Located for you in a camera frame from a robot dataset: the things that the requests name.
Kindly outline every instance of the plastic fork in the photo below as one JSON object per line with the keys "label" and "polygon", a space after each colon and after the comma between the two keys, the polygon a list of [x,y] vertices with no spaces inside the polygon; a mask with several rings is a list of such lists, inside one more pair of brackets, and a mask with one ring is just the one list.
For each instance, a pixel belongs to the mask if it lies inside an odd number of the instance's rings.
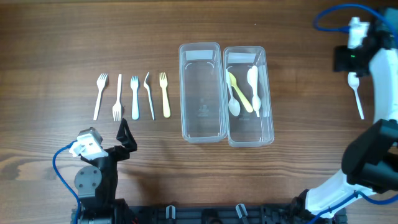
{"label": "plastic fork", "polygon": [[152,119],[155,120],[154,106],[152,105],[152,97],[150,96],[150,88],[149,88],[149,85],[147,83],[148,76],[149,76],[149,72],[148,72],[147,76],[145,77],[144,87],[148,90],[148,99],[149,99],[150,112],[152,113]]}
{"label": "plastic fork", "polygon": [[162,87],[162,93],[163,93],[163,116],[165,118],[169,118],[170,117],[170,105],[169,105],[169,99],[167,98],[166,73],[161,72],[159,74],[159,80],[160,80],[160,87]]}
{"label": "plastic fork", "polygon": [[122,104],[120,103],[120,98],[122,95],[122,74],[119,74],[118,78],[118,94],[116,98],[116,103],[112,107],[113,121],[120,121],[122,118]]}
{"label": "plastic fork", "polygon": [[102,73],[97,79],[98,96],[97,96],[97,102],[95,103],[94,118],[93,118],[95,121],[98,118],[98,112],[100,111],[100,104],[102,99],[102,92],[104,92],[106,84],[108,84],[108,74]]}
{"label": "plastic fork", "polygon": [[137,99],[138,86],[139,86],[138,77],[137,76],[131,77],[130,87],[132,89],[132,109],[131,109],[132,119],[139,118],[139,108],[138,108],[138,99]]}

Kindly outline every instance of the clear plastic bin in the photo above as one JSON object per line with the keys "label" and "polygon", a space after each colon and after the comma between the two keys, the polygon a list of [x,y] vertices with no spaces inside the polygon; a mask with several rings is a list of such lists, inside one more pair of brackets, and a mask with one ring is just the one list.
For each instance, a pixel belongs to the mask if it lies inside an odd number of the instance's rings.
{"label": "clear plastic bin", "polygon": [[190,143],[226,137],[221,50],[217,43],[180,46],[182,136]]}
{"label": "clear plastic bin", "polygon": [[260,117],[257,117],[255,111],[249,113],[245,110],[239,96],[233,89],[234,98],[241,105],[241,112],[239,116],[233,116],[228,110],[227,134],[229,145],[233,147],[258,147],[271,144],[274,141],[274,127],[272,123],[266,51],[262,47],[227,47],[224,50],[223,59],[223,70],[227,70],[235,76],[239,89],[251,104],[253,92],[248,83],[248,70],[253,65],[258,67],[257,94],[261,99]]}
{"label": "clear plastic bin", "polygon": [[[247,74],[253,65],[259,70],[260,117],[255,111],[248,113],[233,90],[241,106],[239,116],[235,117],[228,109],[225,71],[236,77],[238,87],[251,102]],[[258,147],[273,142],[266,55],[262,47],[228,47],[222,64],[217,43],[181,45],[180,92],[182,136],[188,142],[218,142],[227,135],[233,147]]]}

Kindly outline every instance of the plastic spoon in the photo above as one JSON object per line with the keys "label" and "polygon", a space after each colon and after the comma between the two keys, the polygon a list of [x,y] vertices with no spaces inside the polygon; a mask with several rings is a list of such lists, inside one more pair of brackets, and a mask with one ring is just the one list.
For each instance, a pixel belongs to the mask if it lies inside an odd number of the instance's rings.
{"label": "plastic spoon", "polygon": [[242,91],[238,88],[238,85],[236,84],[235,76],[232,75],[231,72],[228,72],[228,73],[229,73],[229,79],[231,80],[231,86],[235,89],[236,93],[238,94],[239,98],[241,99],[244,108],[249,113],[252,113],[253,112],[253,107],[251,106],[251,104],[248,101],[248,99],[246,99],[246,97],[243,95]]}
{"label": "plastic spoon", "polygon": [[348,84],[354,90],[356,106],[358,107],[359,115],[361,116],[361,119],[364,119],[361,101],[359,100],[358,91],[357,91],[359,87],[359,78],[356,76],[355,72],[350,72],[348,74]]}
{"label": "plastic spoon", "polygon": [[231,87],[231,79],[229,78],[229,71],[226,70],[225,74],[227,74],[226,77],[226,84],[228,85],[228,90],[229,90],[229,95],[231,95],[231,98],[229,99],[228,102],[228,108],[229,111],[233,116],[238,116],[241,112],[241,105],[239,102],[234,98],[232,94],[232,87]]}
{"label": "plastic spoon", "polygon": [[253,89],[253,99],[252,99],[253,110],[256,112],[257,117],[260,117],[261,100],[257,94],[258,79],[259,79],[259,70],[257,66],[254,65],[248,71],[248,83],[251,85],[251,88]]}

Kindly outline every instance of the plastic utensil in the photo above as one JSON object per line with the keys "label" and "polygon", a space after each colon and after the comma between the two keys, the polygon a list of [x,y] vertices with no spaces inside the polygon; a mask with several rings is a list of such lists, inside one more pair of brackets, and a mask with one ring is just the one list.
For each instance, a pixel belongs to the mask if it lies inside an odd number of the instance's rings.
{"label": "plastic utensil", "polygon": [[166,73],[159,73],[160,87],[162,87],[162,95],[163,95],[163,116],[165,118],[170,117],[170,105],[169,99],[167,98],[167,77]]}
{"label": "plastic utensil", "polygon": [[228,102],[228,108],[233,116],[239,116],[239,114],[241,112],[241,105],[239,104],[237,99],[234,98],[234,96],[232,94],[231,79],[229,78],[229,71],[226,70],[225,74],[228,74],[225,77],[226,77],[226,84],[228,85],[229,95],[231,96],[231,98],[229,99],[229,102]]}
{"label": "plastic utensil", "polygon": [[152,113],[152,119],[155,120],[154,106],[152,105],[152,97],[150,95],[150,88],[149,88],[149,85],[147,83],[148,76],[149,76],[149,72],[148,72],[147,76],[145,77],[144,87],[148,90],[148,99],[149,99],[150,112]]}
{"label": "plastic utensil", "polygon": [[236,84],[235,76],[231,72],[228,72],[228,73],[229,73],[229,79],[231,81],[231,86],[235,89],[236,93],[238,94],[239,98],[241,99],[244,108],[246,109],[247,112],[252,113],[253,107],[251,106],[248,99],[246,99],[246,97],[243,95],[242,91],[239,89],[238,85]]}
{"label": "plastic utensil", "polygon": [[137,76],[131,77],[130,87],[132,89],[132,108],[131,108],[131,118],[138,119],[139,118],[139,107],[138,107],[138,87],[139,80]]}
{"label": "plastic utensil", "polygon": [[349,72],[348,84],[354,90],[356,106],[358,106],[359,115],[361,116],[361,119],[364,119],[361,101],[359,100],[358,91],[357,91],[359,87],[359,78],[356,76],[355,72]]}
{"label": "plastic utensil", "polygon": [[118,94],[116,95],[116,103],[112,107],[113,121],[120,121],[122,119],[122,104],[120,98],[122,96],[122,74],[118,78]]}
{"label": "plastic utensil", "polygon": [[102,73],[97,79],[98,96],[97,96],[97,102],[95,103],[94,118],[93,118],[95,121],[98,118],[98,112],[100,111],[100,104],[102,99],[102,92],[104,91],[106,84],[108,84],[108,74]]}
{"label": "plastic utensil", "polygon": [[257,94],[258,79],[259,79],[259,70],[257,66],[254,65],[248,71],[248,83],[251,85],[251,88],[253,89],[253,99],[252,99],[253,110],[256,112],[257,117],[260,117],[261,100]]}

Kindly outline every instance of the wooden table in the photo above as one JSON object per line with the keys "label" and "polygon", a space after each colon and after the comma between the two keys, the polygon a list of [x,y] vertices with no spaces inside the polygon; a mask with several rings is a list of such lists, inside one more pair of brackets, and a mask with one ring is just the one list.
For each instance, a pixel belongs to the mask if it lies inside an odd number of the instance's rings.
{"label": "wooden table", "polygon": [[[105,148],[119,144],[119,123],[111,113],[119,73],[124,74],[124,117],[139,145],[131,159],[118,166],[117,198],[129,205],[287,203],[302,190],[320,185],[340,168],[346,146],[373,120],[370,78],[359,88],[366,117],[361,121],[346,73],[331,71],[333,48],[345,44],[347,35],[312,28],[317,13],[334,4],[0,5],[0,223],[70,221],[76,202],[55,175],[51,160],[90,126],[101,133]],[[369,19],[364,12],[345,10],[326,17],[322,25],[343,26],[351,16]],[[272,145],[232,148],[226,140],[201,145],[183,140],[178,47],[190,42],[217,42],[222,50],[265,48],[275,128]],[[152,74],[156,121],[142,86],[147,72]],[[159,72],[169,78],[170,119],[161,116]],[[93,121],[100,73],[109,73],[109,85],[99,119]],[[132,75],[141,80],[138,121],[130,116]],[[87,165],[67,152],[57,164],[71,185]],[[397,211],[396,204],[378,207],[362,200],[348,207],[349,223],[397,223]]]}

